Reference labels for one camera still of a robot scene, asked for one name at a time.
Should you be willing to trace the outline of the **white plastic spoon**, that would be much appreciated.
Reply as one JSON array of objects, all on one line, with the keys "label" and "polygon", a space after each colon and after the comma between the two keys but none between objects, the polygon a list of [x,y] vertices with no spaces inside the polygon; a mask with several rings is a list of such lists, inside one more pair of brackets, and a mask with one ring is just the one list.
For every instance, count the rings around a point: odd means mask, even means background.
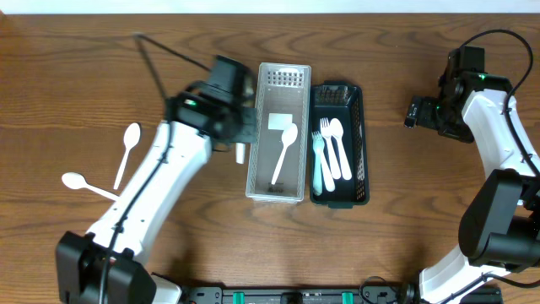
[{"label": "white plastic spoon", "polygon": [[244,164],[246,157],[246,145],[244,143],[235,144],[235,161],[237,164]]},{"label": "white plastic spoon", "polygon": [[339,156],[339,165],[342,174],[342,178],[346,181],[349,181],[352,178],[352,172],[350,165],[348,163],[348,157],[343,145],[343,126],[342,123],[337,119],[333,118],[330,121],[330,128],[332,131],[332,136],[336,139],[338,156]]},{"label": "white plastic spoon", "polygon": [[297,125],[295,123],[289,124],[284,129],[284,131],[282,133],[282,136],[281,136],[283,148],[282,148],[281,154],[280,154],[280,156],[278,158],[278,162],[276,164],[274,172],[273,172],[273,178],[271,180],[272,185],[276,184],[276,182],[278,180],[278,177],[279,177],[279,174],[281,172],[281,169],[283,167],[284,158],[285,158],[285,155],[287,153],[287,150],[296,141],[296,139],[298,138],[298,134],[299,134],[299,129],[298,129],[298,127],[297,127]]},{"label": "white plastic spoon", "polygon": [[92,186],[86,182],[86,179],[83,175],[75,172],[67,172],[62,175],[62,182],[64,185],[73,190],[79,190],[82,188],[88,189],[91,192],[97,193],[100,196],[108,198],[112,201],[117,201],[119,197],[114,193],[107,192],[101,188]]},{"label": "white plastic spoon", "polygon": [[134,148],[138,144],[140,138],[141,138],[141,127],[140,127],[140,125],[137,122],[131,123],[127,127],[127,129],[126,129],[126,131],[124,133],[124,136],[123,136],[123,143],[124,143],[124,147],[125,147],[125,152],[124,152],[124,155],[122,156],[121,164],[119,165],[119,169],[118,169],[117,174],[116,174],[116,179],[115,179],[115,182],[114,182],[114,185],[113,185],[114,190],[117,190],[119,188],[120,183],[122,181],[123,174],[124,174],[125,169],[126,169],[129,153],[132,150],[132,148]]}]

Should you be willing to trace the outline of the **white plastic fork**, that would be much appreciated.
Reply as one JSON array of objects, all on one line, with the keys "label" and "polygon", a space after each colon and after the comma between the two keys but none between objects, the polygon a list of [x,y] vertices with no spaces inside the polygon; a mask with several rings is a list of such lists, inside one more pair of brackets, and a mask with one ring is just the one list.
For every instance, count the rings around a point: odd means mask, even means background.
[{"label": "white plastic fork", "polygon": [[321,169],[322,169],[322,190],[326,189],[327,192],[333,192],[335,190],[335,183],[332,178],[330,168],[327,164],[326,157],[324,155],[324,149],[321,153]]},{"label": "white plastic fork", "polygon": [[327,117],[323,117],[320,120],[320,130],[321,130],[322,137],[326,140],[327,153],[328,153],[328,159],[329,159],[332,178],[334,180],[338,180],[338,179],[341,178],[341,170],[339,168],[337,156],[336,156],[335,150],[333,148],[332,130],[331,130],[331,127],[330,127],[330,122],[328,121]]},{"label": "white plastic fork", "polygon": [[324,149],[324,143],[318,132],[312,133],[312,147],[314,151],[314,171],[313,171],[313,190],[315,196],[322,194],[322,169],[321,169],[321,153]]}]

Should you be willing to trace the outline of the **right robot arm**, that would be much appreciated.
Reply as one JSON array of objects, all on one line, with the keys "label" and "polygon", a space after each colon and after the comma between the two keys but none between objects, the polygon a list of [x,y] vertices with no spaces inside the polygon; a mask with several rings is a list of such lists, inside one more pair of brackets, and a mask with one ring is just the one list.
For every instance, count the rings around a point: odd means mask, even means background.
[{"label": "right robot arm", "polygon": [[516,111],[513,86],[484,70],[484,50],[448,55],[438,97],[413,97],[404,124],[475,143],[486,180],[465,211],[458,244],[405,284],[400,303],[460,303],[490,280],[539,265],[539,156]]}]

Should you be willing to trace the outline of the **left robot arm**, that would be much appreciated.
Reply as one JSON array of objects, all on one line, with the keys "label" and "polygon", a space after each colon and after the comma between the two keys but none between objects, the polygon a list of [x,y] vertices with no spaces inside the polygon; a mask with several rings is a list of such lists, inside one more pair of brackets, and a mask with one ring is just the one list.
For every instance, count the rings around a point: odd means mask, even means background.
[{"label": "left robot arm", "polygon": [[165,117],[119,198],[82,236],[57,244],[63,303],[178,303],[179,285],[145,269],[154,241],[187,183],[216,143],[256,139],[256,78],[244,64],[216,56],[205,81],[165,101]]}]

